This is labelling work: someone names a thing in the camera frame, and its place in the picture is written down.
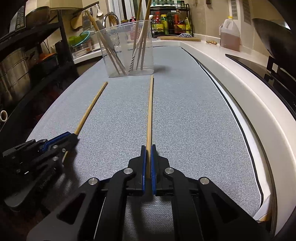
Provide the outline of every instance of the gray fabric mat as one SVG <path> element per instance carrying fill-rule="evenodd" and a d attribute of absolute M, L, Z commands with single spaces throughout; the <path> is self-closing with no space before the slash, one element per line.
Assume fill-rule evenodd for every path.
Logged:
<path fill-rule="evenodd" d="M 49 108 L 29 139 L 74 132 L 104 81 L 108 85 L 67 157 L 64 173 L 48 192 L 44 205 L 52 210 L 90 177 L 110 178 L 128 165 L 146 145 L 150 76 L 109 79 L 100 61 L 77 79 Z"/>
<path fill-rule="evenodd" d="M 246 143 L 227 103 L 187 52 L 176 47 L 159 51 L 171 58 L 159 61 L 163 71 L 155 74 L 152 144 L 171 167 L 190 178 L 210 178 L 254 216 L 261 194 Z"/>
<path fill-rule="evenodd" d="M 242 134 L 214 84 L 178 47 L 153 48 L 155 84 L 152 141 L 188 177 L 208 176 L 250 215 L 260 193 Z M 52 210 L 89 177 L 111 177 L 146 144 L 149 76 L 109 79 L 103 60 L 77 79 L 49 108 L 28 139 L 73 132 L 104 81 L 76 153 L 44 200 Z M 128 198 L 124 240 L 173 240 L 169 199 Z"/>

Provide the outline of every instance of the green bowl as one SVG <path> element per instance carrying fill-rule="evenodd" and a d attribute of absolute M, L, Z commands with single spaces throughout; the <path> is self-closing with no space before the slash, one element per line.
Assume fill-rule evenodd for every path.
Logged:
<path fill-rule="evenodd" d="M 83 41 L 87 40 L 89 37 L 89 31 L 81 33 L 79 36 L 71 36 L 69 37 L 69 43 L 72 47 L 82 43 Z"/>

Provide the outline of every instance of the stove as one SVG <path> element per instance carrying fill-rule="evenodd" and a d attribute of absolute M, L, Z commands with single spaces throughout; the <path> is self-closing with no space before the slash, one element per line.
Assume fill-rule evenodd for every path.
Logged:
<path fill-rule="evenodd" d="M 249 70 L 264 84 L 266 84 L 283 102 L 296 120 L 296 79 L 289 75 L 280 66 L 277 67 L 276 71 L 273 70 L 274 64 L 277 64 L 274 58 L 269 56 L 267 66 L 265 68 L 262 65 L 244 58 L 230 54 L 225 54 L 225 56 Z"/>

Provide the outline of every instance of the clear plastic container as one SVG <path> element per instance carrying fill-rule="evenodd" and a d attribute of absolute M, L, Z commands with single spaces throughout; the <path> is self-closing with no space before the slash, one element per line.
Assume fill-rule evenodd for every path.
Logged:
<path fill-rule="evenodd" d="M 221 35 L 221 47 L 239 51 L 240 32 L 233 17 L 228 16 L 228 19 L 225 19 L 224 23 L 219 26 L 219 35 Z"/>
<path fill-rule="evenodd" d="M 148 75 L 153 74 L 154 72 L 150 20 L 138 21 L 137 35 L 135 35 L 136 23 L 137 22 L 124 23 L 106 28 L 104 30 L 100 30 L 100 33 L 106 40 L 105 43 L 110 46 L 110 48 L 108 48 L 108 51 L 110 52 L 112 58 L 110 58 L 104 46 L 104 43 L 100 40 L 100 47 L 104 63 L 110 78 L 126 75 Z M 139 48 L 136 48 L 136 51 L 133 54 L 133 43 L 135 37 L 137 38 L 137 42 L 139 42 L 139 37 L 141 37 L 142 29 L 145 28 L 147 28 L 147 35 L 145 54 L 142 62 L 144 43 L 142 48 L 140 49 L 140 56 Z"/>

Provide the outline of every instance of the spice rack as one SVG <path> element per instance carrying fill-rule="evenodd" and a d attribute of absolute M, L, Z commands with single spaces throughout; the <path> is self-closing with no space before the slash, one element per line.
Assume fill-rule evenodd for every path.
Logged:
<path fill-rule="evenodd" d="M 190 8 L 189 8 L 189 4 L 185 4 L 185 7 L 176 7 L 176 6 L 172 6 L 172 5 L 156 5 L 156 6 L 151 6 L 150 7 L 150 14 L 151 15 L 155 15 L 156 12 L 160 12 L 161 14 L 167 14 L 168 12 L 172 12 L 175 13 L 177 11 L 177 9 L 180 11 L 180 13 L 188 18 L 188 20 L 190 21 L 190 25 L 191 25 L 191 31 L 190 34 L 193 36 L 193 24 L 192 24 L 192 18 L 191 18 L 191 13 L 190 13 Z M 156 38 L 158 36 L 177 36 L 180 35 L 181 33 L 174 33 L 174 34 L 155 34 L 152 31 L 152 24 L 151 24 L 151 32 L 152 32 L 152 37 Z"/>

